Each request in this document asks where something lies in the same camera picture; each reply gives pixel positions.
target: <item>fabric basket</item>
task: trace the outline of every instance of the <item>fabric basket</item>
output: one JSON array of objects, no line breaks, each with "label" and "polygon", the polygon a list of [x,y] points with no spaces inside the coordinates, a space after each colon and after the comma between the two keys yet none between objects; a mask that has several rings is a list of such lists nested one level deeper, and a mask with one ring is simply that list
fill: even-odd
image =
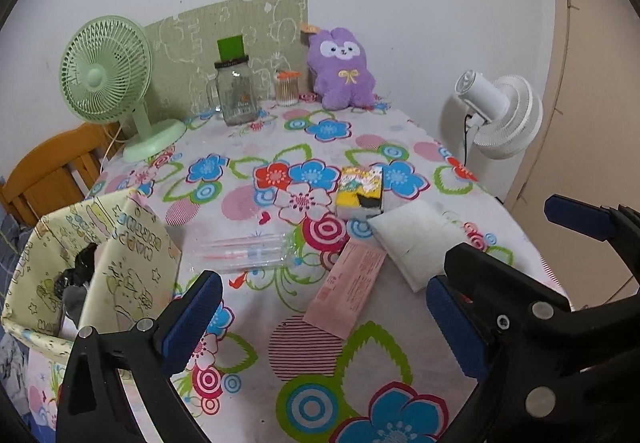
[{"label": "fabric basket", "polygon": [[171,302],[182,256],[134,189],[94,197],[43,216],[26,243],[2,309],[4,330],[47,358],[66,364],[72,341],[58,338],[62,301],[56,277],[89,243],[106,243],[79,327],[124,331],[157,318]]}]

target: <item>wooden chair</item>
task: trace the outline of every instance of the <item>wooden chair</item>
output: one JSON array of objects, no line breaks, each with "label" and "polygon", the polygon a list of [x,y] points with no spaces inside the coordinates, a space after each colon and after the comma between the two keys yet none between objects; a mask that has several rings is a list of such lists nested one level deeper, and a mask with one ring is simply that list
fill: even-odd
[{"label": "wooden chair", "polygon": [[100,176],[94,151],[101,150],[111,159],[121,146],[114,143],[106,152],[117,131],[117,124],[82,124],[49,138],[20,160],[4,186],[0,184],[0,204],[33,227],[45,214],[81,201],[83,192],[68,166],[78,171],[90,189]]}]

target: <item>white fan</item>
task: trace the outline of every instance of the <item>white fan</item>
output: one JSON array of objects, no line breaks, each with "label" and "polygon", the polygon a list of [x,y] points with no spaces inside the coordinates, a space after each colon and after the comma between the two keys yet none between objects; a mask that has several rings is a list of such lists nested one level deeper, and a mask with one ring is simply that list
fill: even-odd
[{"label": "white fan", "polygon": [[475,113],[466,121],[467,141],[487,158],[514,156],[540,130],[542,101],[522,77],[506,75],[491,83],[482,73],[468,70],[458,79],[455,92]]}]

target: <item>blue bedsheet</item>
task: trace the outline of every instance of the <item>blue bedsheet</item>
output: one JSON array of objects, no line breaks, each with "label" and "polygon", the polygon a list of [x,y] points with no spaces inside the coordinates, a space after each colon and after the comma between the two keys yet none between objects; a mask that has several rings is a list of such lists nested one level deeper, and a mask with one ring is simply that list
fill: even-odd
[{"label": "blue bedsheet", "polygon": [[[9,283],[30,233],[30,229],[20,228],[14,217],[0,206],[0,310],[4,307]],[[5,334],[0,325],[0,383],[18,413],[28,421],[31,412],[25,382],[27,358],[27,347]],[[40,431],[33,432],[40,441],[47,440]]]}]

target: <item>pink box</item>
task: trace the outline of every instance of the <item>pink box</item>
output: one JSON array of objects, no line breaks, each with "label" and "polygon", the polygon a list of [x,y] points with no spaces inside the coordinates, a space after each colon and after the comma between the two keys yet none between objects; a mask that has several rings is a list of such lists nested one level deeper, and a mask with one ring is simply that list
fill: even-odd
[{"label": "pink box", "polygon": [[346,340],[371,293],[386,251],[351,239],[302,320]]}]

